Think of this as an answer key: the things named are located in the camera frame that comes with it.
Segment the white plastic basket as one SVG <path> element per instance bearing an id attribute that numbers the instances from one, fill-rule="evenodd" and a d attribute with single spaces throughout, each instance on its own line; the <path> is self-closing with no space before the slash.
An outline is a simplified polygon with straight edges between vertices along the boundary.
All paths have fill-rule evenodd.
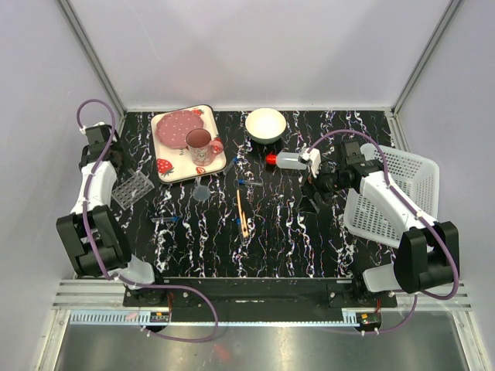
<path id="1" fill-rule="evenodd" d="M 387 159 L 392 185 L 409 197 L 416 209 L 435 219 L 439 206 L 439 166 L 420 155 L 385 146 L 381 149 Z M 400 226 L 390 213 L 382 214 L 370 199 L 351 189 L 343 223 L 355 236 L 397 248 L 406 226 L 421 226 L 412 222 L 412 218 L 413 215 L 406 212 Z"/>

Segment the clear test tube rack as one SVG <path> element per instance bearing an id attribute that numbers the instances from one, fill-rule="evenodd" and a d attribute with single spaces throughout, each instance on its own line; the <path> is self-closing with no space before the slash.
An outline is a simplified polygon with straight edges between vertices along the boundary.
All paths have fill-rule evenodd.
<path id="1" fill-rule="evenodd" d="M 122 182 L 118 182 L 111 193 L 111 198 L 123 210 L 131 208 L 155 188 L 153 183 L 140 171 L 135 172 L 129 169 L 126 176 Z"/>

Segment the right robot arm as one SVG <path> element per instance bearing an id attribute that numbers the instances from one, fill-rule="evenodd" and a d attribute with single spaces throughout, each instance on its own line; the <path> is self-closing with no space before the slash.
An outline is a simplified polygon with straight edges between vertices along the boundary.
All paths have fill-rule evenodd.
<path id="1" fill-rule="evenodd" d="M 388 170 L 384 149 L 372 141 L 378 158 L 367 158 L 356 141 L 341 142 L 339 161 L 331 172 L 321 169 L 319 150 L 303 149 L 298 160 L 306 167 L 302 193 L 316 212 L 314 195 L 327 200 L 344 189 L 362 195 L 401 238 L 394 263 L 366 269 L 363 280 L 351 287 L 360 306 L 371 305 L 379 292 L 401 290 L 429 294 L 430 288 L 451 284 L 452 298 L 459 288 L 459 232 L 451 222 L 440 223 L 425 213 L 397 187 Z"/>

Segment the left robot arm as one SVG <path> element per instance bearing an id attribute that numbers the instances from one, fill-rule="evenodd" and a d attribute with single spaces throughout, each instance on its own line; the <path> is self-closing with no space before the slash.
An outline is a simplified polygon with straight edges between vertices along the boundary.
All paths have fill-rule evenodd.
<path id="1" fill-rule="evenodd" d="M 56 230 L 75 273 L 102 277 L 103 264 L 112 279 L 140 288 L 140 297 L 151 306 L 164 302 L 167 287 L 155 280 L 152 265 L 137 258 L 111 211 L 111 191 L 123 165 L 123 152 L 111 126 L 99 122 L 85 130 L 88 144 L 80 163 L 82 183 L 69 215 L 56 221 Z"/>

